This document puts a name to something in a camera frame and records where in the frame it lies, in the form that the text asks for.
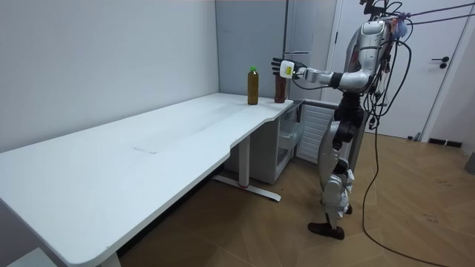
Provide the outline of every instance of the bottle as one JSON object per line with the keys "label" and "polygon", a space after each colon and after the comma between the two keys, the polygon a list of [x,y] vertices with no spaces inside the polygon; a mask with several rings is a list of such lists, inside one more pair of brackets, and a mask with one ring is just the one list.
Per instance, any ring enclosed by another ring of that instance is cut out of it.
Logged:
{"label": "bottle", "polygon": [[285,87],[287,86],[287,80],[280,75],[275,76],[275,97],[274,102],[285,102]]}
{"label": "bottle", "polygon": [[247,104],[257,105],[259,97],[259,74],[255,71],[255,66],[251,66],[251,71],[247,74]]}

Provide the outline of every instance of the wooden floor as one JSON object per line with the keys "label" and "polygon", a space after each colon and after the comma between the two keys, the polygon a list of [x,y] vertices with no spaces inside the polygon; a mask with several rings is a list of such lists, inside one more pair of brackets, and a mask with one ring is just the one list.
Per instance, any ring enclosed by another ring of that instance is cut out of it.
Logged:
{"label": "wooden floor", "polygon": [[[310,267],[426,266],[377,246],[361,230],[364,192],[376,171],[367,134],[350,195],[354,213],[340,221],[344,241],[320,237],[317,169],[295,160],[271,202],[211,181],[121,257],[122,266]],[[367,199],[367,229],[400,252],[448,266],[475,266],[475,176],[462,151],[379,137],[381,171]]]}

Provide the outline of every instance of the white door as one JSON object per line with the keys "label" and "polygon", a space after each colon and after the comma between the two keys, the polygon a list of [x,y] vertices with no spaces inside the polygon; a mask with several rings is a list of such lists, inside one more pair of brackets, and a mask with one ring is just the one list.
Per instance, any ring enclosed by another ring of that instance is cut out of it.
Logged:
{"label": "white door", "polygon": [[[400,12],[418,13],[426,10],[467,4],[471,0],[401,0],[403,6]],[[452,16],[469,14],[471,7],[431,13],[411,18],[413,22],[423,22],[433,19],[442,19]],[[358,27],[369,19],[363,14],[363,7],[355,0],[343,0],[341,16],[338,26],[338,39],[332,59],[332,71],[342,72],[346,60],[346,51],[353,34]],[[462,35],[467,19],[454,19],[447,22],[414,25],[413,35],[407,44],[413,51],[413,60],[410,72],[404,87],[401,89],[390,112],[381,120],[378,132],[389,136],[406,138],[421,133],[428,120],[430,110],[436,100],[437,93],[444,80],[447,68],[441,69],[441,59],[448,56],[453,58],[456,46]],[[402,80],[407,65],[407,50],[399,47],[396,66],[393,72],[388,96],[393,98]],[[340,102],[341,93],[327,89],[324,101]]]}

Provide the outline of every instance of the door handle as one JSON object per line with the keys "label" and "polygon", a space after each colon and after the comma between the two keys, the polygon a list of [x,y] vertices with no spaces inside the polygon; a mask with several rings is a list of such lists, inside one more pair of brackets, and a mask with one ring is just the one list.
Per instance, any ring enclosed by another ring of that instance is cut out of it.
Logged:
{"label": "door handle", "polygon": [[441,58],[441,59],[432,59],[432,60],[440,60],[440,61],[442,61],[442,62],[446,63],[446,62],[448,62],[449,60],[451,60],[451,58],[450,58],[450,57],[448,57],[448,56],[444,56],[444,57],[443,57],[443,58]]}

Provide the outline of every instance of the humanoid robot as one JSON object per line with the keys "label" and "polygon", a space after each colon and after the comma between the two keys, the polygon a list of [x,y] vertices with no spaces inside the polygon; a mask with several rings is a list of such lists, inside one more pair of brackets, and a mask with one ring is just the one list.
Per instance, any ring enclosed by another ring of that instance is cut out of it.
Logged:
{"label": "humanoid robot", "polygon": [[355,132],[364,127],[360,98],[377,86],[377,75],[390,60],[391,38],[390,25],[384,19],[375,17],[364,23],[350,42],[343,73],[323,72],[283,59],[274,59],[272,63],[276,75],[318,82],[343,92],[318,151],[321,204],[327,221],[308,225],[316,234],[344,239],[344,230],[337,226],[337,221],[343,214],[353,212],[348,203],[348,191],[351,191],[354,177],[348,161],[340,158],[340,150],[344,142],[351,142]]}

